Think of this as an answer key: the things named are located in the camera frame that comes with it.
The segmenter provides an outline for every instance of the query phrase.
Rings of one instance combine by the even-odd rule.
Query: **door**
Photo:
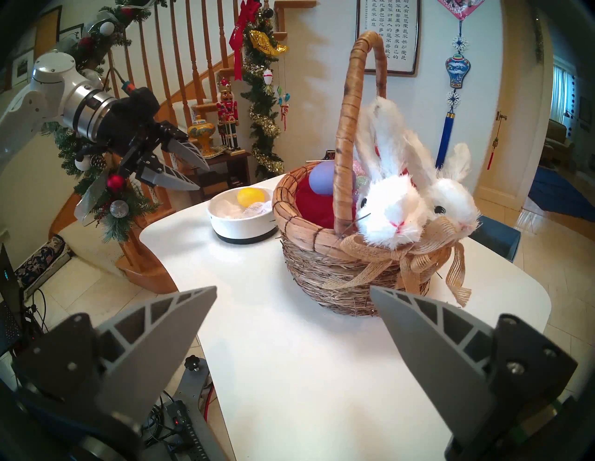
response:
[[[553,51],[546,19],[526,0],[502,0],[502,13],[502,84],[491,138],[498,143],[490,142],[475,197],[520,210],[546,137]]]

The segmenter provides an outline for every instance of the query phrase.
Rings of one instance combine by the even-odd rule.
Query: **bunny ear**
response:
[[[405,130],[405,155],[407,158],[407,171],[419,189],[430,187],[436,182],[436,169],[430,151],[421,143],[417,134]]]
[[[405,121],[397,105],[381,96],[372,101],[372,124],[376,130],[376,145],[380,166],[386,176],[400,175],[405,169],[403,131]]]
[[[355,150],[359,161],[371,181],[380,181],[384,178],[380,168],[380,159],[374,149],[374,132],[370,118],[371,107],[362,107],[359,111],[358,128],[355,131]]]
[[[471,153],[465,143],[458,143],[454,152],[446,156],[444,165],[440,170],[443,178],[461,182],[471,170]]]

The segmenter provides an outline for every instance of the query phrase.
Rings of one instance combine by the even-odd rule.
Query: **pine garland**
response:
[[[99,28],[93,27],[89,31],[89,37],[82,38],[70,50],[66,51],[74,58],[77,71],[82,72],[85,69],[92,69],[102,75],[104,69],[101,65],[105,64],[104,56],[110,48],[131,44],[130,40],[124,39],[126,27],[132,21],[139,23],[151,16],[148,9],[127,7],[143,6],[147,2],[148,0],[115,0],[115,8],[101,8],[100,11],[108,11],[113,14],[118,23],[114,23],[115,30],[110,36],[100,34]],[[156,3],[159,6],[167,7],[167,0],[158,0]],[[74,131],[59,125],[57,122],[44,124],[41,132],[46,136],[53,135],[56,146],[60,151],[58,156],[62,159],[62,168],[69,176],[76,176],[80,179],[74,186],[74,192],[83,196],[91,184],[99,177],[102,169],[91,166],[87,171],[83,172],[76,167],[74,161],[78,151],[94,144],[77,136]],[[104,153],[109,154],[109,150],[106,148]],[[112,168],[110,173],[116,173],[116,168]],[[128,204],[129,212],[124,218],[116,218],[109,212],[109,206],[115,200],[124,200]],[[134,226],[134,218],[154,213],[158,207],[158,203],[153,203],[143,195],[138,187],[132,185],[118,193],[113,193],[106,188],[91,213],[97,222],[105,227],[105,242],[111,239],[126,242],[130,230]]]
[[[256,138],[256,142],[252,144],[252,155],[258,162],[256,174],[268,179],[285,171],[283,160],[273,152],[273,143],[280,134],[280,129],[275,125],[275,119],[279,113],[273,112],[277,98],[266,93],[262,78],[264,70],[270,68],[271,64],[278,59],[254,48],[249,35],[251,30],[264,32],[271,45],[277,46],[277,41],[273,37],[272,21],[262,15],[262,8],[256,13],[254,23],[248,23],[244,30],[245,58],[242,78],[252,88],[249,92],[242,93],[242,97],[252,102],[250,106],[252,120],[250,137]]]

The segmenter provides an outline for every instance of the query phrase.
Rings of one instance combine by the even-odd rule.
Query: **yellow decorative vase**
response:
[[[212,158],[219,153],[211,148],[211,136],[215,133],[215,126],[206,120],[197,120],[196,125],[188,128],[190,142],[198,147],[204,158]]]

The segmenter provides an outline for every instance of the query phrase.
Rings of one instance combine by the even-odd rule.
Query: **pinecone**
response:
[[[99,168],[100,170],[106,167],[105,158],[100,153],[96,153],[91,157],[91,166],[94,168]]]

